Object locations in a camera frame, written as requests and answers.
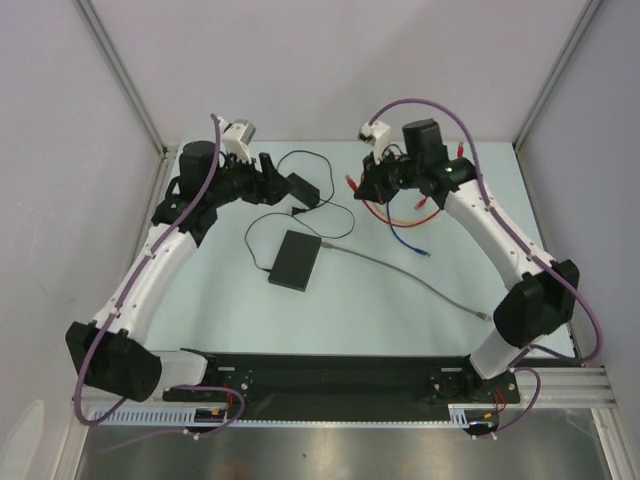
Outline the black network switch box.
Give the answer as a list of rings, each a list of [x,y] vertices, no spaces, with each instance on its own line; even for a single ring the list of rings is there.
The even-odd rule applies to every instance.
[[[305,292],[321,247],[321,238],[288,230],[283,238],[268,281]]]

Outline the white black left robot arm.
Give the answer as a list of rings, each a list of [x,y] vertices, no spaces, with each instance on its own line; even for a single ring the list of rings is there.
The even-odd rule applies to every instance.
[[[275,205],[290,190],[271,156],[241,161],[211,141],[183,146],[179,173],[167,186],[151,219],[145,243],[116,292],[88,323],[73,323],[65,340],[79,386],[142,402],[185,385],[199,400],[214,397],[219,374],[203,354],[151,352],[145,343],[164,295],[196,252],[224,205],[242,200]]]

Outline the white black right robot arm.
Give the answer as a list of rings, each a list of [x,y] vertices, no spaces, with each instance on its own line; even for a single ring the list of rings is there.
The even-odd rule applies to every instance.
[[[358,200],[389,203],[402,189],[417,189],[456,220],[499,273],[507,294],[493,313],[494,327],[468,357],[471,370],[460,377],[463,395],[481,402],[493,394],[496,377],[540,338],[572,317],[579,270],[540,249],[512,223],[467,158],[452,159],[438,123],[426,119],[402,128],[406,152],[390,152],[391,129],[376,120],[358,137],[371,152],[354,194]]]

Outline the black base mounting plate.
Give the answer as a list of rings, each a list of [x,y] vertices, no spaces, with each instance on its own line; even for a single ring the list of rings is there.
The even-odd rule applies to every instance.
[[[450,404],[520,400],[513,373],[483,380],[462,356],[341,356],[206,353],[203,379],[172,387],[167,402],[228,400],[244,420],[299,422],[436,421]]]

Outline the left aluminium frame post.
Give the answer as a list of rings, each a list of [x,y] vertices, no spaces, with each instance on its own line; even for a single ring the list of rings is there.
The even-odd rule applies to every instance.
[[[90,0],[74,0],[72,2],[89,35],[94,41],[98,52],[109,69],[120,93],[128,104],[145,138],[153,150],[164,158],[176,146],[162,139],[160,131],[153,120],[143,96],[130,75],[129,69],[123,61],[112,36],[108,32],[103,20]]]

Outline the aluminium frame post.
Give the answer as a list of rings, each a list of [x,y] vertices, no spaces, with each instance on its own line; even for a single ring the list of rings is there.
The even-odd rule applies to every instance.
[[[605,4],[606,1],[604,0],[589,0],[584,3],[558,55],[553,61],[551,69],[546,75],[540,90],[517,130],[512,142],[516,153],[519,153],[523,148],[528,137],[539,122],[555,90],[559,87],[561,80],[568,72],[571,62],[577,55],[583,41],[588,36],[591,27]]]
[[[72,2],[89,35],[94,41],[98,52],[109,69],[120,93],[128,104],[145,138],[153,150],[164,158],[176,146],[162,139],[160,131],[153,120],[143,96],[130,75],[129,69],[123,61],[112,36],[108,32],[103,20],[90,0],[74,0]]]

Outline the aluminium front frame rail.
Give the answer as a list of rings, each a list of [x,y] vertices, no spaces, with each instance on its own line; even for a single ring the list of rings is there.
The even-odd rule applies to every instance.
[[[616,408],[617,401],[604,367],[531,367],[540,377],[536,408]],[[535,393],[536,379],[528,371],[516,373],[516,383],[524,403]],[[113,394],[84,387],[83,405],[115,401]]]

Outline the right aluminium frame post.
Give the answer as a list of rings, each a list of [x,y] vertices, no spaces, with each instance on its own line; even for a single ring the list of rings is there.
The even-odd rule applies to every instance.
[[[539,122],[555,90],[559,87],[561,80],[568,72],[571,62],[577,55],[583,41],[588,36],[591,27],[605,4],[606,1],[604,0],[589,0],[584,3],[558,55],[553,61],[551,69],[546,75],[540,90],[517,130],[512,142],[516,153],[519,153],[523,148],[528,137]]]

